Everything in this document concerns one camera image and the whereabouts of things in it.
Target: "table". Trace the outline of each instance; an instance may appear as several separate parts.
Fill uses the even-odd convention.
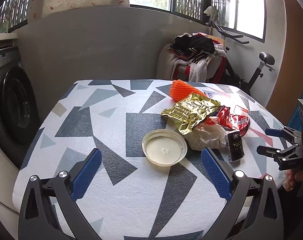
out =
[[[141,142],[155,129],[176,130],[160,112],[172,107],[171,81],[83,80],[66,92],[41,125],[18,174],[13,203],[20,209],[30,176],[56,176],[93,148],[103,163],[79,208],[102,239],[194,240],[212,226],[226,201],[219,197],[200,161],[200,153],[188,150],[172,167],[159,167],[144,156]],[[250,129],[243,137],[245,157],[231,163],[249,177],[269,173],[280,186],[283,171],[272,158],[258,155],[258,145],[283,149],[286,141],[264,134],[266,128],[283,125],[253,98],[233,86],[191,83],[222,105],[249,110]],[[221,157],[228,161],[226,153]],[[63,231],[73,235],[57,200],[51,199]],[[245,202],[242,217],[248,212]]]

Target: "black tissue packet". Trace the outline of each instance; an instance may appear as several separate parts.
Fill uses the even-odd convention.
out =
[[[239,131],[235,130],[227,133],[225,139],[228,148],[229,162],[238,161],[245,156]]]

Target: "exercise bike seat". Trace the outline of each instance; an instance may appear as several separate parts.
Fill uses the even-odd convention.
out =
[[[274,65],[275,64],[275,59],[272,55],[268,54],[267,52],[261,52],[259,54],[259,58],[261,59],[262,62],[268,65]]]

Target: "silver screw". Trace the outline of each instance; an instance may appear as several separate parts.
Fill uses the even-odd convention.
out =
[[[239,178],[244,176],[244,173],[242,171],[235,171],[235,175]]]
[[[59,173],[59,176],[60,176],[61,178],[65,178],[65,177],[67,176],[67,171],[61,171],[61,172]]]
[[[30,178],[30,180],[31,180],[31,181],[37,180],[37,176],[36,176],[36,175],[32,175],[31,178]]]
[[[272,181],[272,176],[271,175],[266,175],[266,180],[268,180],[268,181]]]

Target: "red plastic wrapper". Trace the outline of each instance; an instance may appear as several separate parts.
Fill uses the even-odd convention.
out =
[[[243,137],[248,131],[250,120],[248,115],[246,115],[247,110],[243,108],[241,109],[243,114],[231,114],[229,112],[229,108],[227,106],[223,106],[217,114],[217,117],[219,119],[219,124],[222,127],[227,127],[232,130],[239,130],[240,136]]]

